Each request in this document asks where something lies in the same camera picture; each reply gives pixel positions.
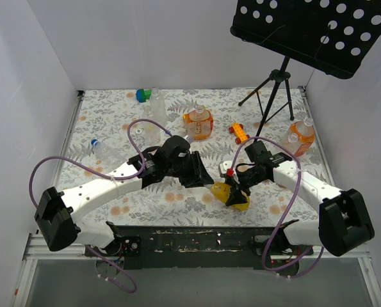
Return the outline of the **orange label tea bottle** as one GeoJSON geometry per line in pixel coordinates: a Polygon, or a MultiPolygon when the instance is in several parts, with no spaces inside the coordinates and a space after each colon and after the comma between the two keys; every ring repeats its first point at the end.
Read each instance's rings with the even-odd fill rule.
{"type": "Polygon", "coordinates": [[[191,112],[185,113],[183,122],[187,135],[194,140],[208,138],[213,130],[213,115],[204,106],[197,106],[191,112]]]}

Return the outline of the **clear Pocari Sweat bottle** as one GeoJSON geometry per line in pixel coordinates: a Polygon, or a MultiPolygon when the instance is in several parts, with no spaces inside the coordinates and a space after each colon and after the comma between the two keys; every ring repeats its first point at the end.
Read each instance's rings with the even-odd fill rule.
{"type": "Polygon", "coordinates": [[[162,91],[153,87],[151,89],[151,96],[149,102],[152,109],[152,114],[154,116],[154,120],[160,123],[162,126],[165,126],[167,123],[167,113],[165,98],[162,91]]]}

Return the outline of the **clear ribbed plastic bottle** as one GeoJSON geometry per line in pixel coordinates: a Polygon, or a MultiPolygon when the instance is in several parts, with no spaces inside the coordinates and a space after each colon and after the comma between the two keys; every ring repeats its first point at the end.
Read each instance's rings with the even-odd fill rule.
{"type": "MultiPolygon", "coordinates": [[[[156,121],[152,114],[152,109],[150,106],[145,106],[143,109],[143,119],[156,121]]],[[[148,145],[157,145],[161,141],[161,131],[157,125],[154,125],[151,122],[142,122],[143,129],[145,133],[146,143],[148,145]]]]}

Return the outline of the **yellow juice bottle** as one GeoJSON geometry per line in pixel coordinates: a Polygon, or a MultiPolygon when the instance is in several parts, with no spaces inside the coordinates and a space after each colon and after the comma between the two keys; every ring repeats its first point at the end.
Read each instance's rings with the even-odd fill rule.
{"type": "MultiPolygon", "coordinates": [[[[221,201],[222,203],[225,204],[225,202],[227,201],[227,199],[229,197],[229,193],[230,193],[231,188],[235,188],[235,187],[231,187],[231,186],[225,184],[224,182],[215,182],[209,188],[209,191],[211,192],[211,194],[214,197],[216,197],[219,201],[221,201]]],[[[249,202],[246,205],[236,205],[236,206],[231,206],[230,208],[237,209],[240,211],[244,211],[244,210],[248,209],[249,206],[250,206],[250,198],[249,198],[249,202]]]]}

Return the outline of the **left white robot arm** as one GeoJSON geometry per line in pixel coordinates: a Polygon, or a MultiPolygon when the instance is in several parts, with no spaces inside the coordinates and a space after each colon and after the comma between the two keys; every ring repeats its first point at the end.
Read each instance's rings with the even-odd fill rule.
{"type": "Polygon", "coordinates": [[[63,250],[73,243],[95,246],[106,255],[116,255],[121,240],[109,223],[94,223],[85,216],[125,194],[177,178],[185,188],[213,185],[200,154],[190,143],[171,136],[162,146],[152,146],[130,158],[107,175],[77,187],[57,191],[46,189],[36,207],[35,221],[50,251],[63,250]]]}

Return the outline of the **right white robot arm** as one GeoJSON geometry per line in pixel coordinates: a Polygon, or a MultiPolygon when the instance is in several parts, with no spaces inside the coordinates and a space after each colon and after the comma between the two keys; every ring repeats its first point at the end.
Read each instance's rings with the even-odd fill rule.
{"type": "Polygon", "coordinates": [[[270,180],[296,193],[318,215],[315,221],[282,223],[274,238],[267,240],[270,248],[289,254],[299,245],[321,246],[341,256],[374,238],[375,230],[359,191],[328,185],[302,171],[286,153],[272,154],[262,141],[248,145],[245,151],[250,159],[247,170],[238,170],[230,161],[220,164],[221,176],[231,187],[227,206],[245,204],[251,187],[270,180]]]}

